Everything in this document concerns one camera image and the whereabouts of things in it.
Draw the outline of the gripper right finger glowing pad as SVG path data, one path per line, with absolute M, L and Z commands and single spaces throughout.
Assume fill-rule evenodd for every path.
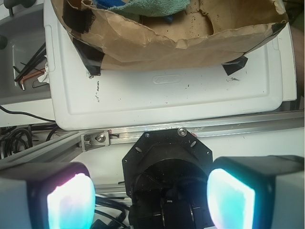
M 303 229 L 305 159 L 301 156 L 222 156 L 207 181 L 218 229 Z

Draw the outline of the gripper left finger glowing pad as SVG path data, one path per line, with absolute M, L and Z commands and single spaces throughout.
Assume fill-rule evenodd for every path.
M 2 229 L 89 229 L 95 189 L 79 162 L 3 163 Z

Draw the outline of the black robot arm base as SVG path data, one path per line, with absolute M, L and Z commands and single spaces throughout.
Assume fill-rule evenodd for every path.
M 145 132 L 122 159 L 133 229 L 206 229 L 213 153 L 184 128 Z

